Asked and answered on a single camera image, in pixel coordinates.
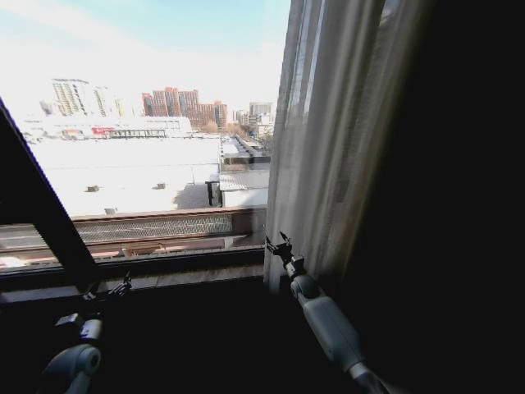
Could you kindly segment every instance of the cloud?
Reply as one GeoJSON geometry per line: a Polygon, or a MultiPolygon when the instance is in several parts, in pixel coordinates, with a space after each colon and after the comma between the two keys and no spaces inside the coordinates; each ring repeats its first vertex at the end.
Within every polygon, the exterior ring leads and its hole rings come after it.
{"type": "Polygon", "coordinates": [[[183,53],[151,48],[59,2],[46,2],[44,6],[34,0],[0,0],[0,9],[89,43],[87,47],[66,48],[59,43],[0,39],[2,51],[10,55],[2,65],[2,94],[7,92],[21,111],[29,106],[28,98],[36,108],[40,99],[53,96],[52,77],[106,85],[135,104],[141,92],[167,86],[198,89],[201,102],[220,99],[229,109],[247,108],[250,101],[277,99],[285,32],[282,44],[266,40],[251,53],[183,53]],[[21,95],[21,84],[33,88],[21,95]]]}

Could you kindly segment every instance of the sky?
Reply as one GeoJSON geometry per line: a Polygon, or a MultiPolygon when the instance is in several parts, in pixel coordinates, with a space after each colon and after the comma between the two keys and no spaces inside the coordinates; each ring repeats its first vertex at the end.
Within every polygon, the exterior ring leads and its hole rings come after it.
{"type": "Polygon", "coordinates": [[[40,113],[51,78],[140,93],[198,89],[228,110],[276,103],[290,0],[0,0],[0,95],[40,113]]]}

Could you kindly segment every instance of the metal railing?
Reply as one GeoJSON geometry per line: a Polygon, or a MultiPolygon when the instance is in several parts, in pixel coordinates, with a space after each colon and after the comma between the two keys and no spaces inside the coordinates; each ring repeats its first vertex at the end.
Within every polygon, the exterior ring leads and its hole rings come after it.
{"type": "MultiPolygon", "coordinates": [[[[71,219],[87,246],[139,241],[196,240],[264,233],[266,206],[199,208],[156,213],[84,216],[71,219]]],[[[0,254],[46,250],[30,224],[0,226],[0,254]]]]}

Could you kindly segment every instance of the window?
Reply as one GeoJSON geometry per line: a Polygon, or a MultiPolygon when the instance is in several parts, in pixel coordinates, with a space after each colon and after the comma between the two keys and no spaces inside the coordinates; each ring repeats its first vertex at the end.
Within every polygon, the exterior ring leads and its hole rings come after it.
{"type": "Polygon", "coordinates": [[[59,265],[32,224],[0,226],[0,272],[59,265]]]}
{"type": "MultiPolygon", "coordinates": [[[[261,247],[289,9],[0,5],[2,100],[96,261],[261,247]]],[[[31,225],[0,227],[1,254],[35,250],[54,261],[31,225]]]]}

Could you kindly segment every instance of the white curtain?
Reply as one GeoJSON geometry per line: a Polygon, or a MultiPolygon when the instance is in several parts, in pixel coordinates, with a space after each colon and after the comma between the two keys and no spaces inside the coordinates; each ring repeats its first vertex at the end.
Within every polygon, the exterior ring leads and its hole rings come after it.
{"type": "MultiPolygon", "coordinates": [[[[266,231],[274,243],[290,236],[314,277],[345,275],[423,8],[292,0],[266,231]]],[[[267,252],[272,291],[284,274],[267,252]]]]}

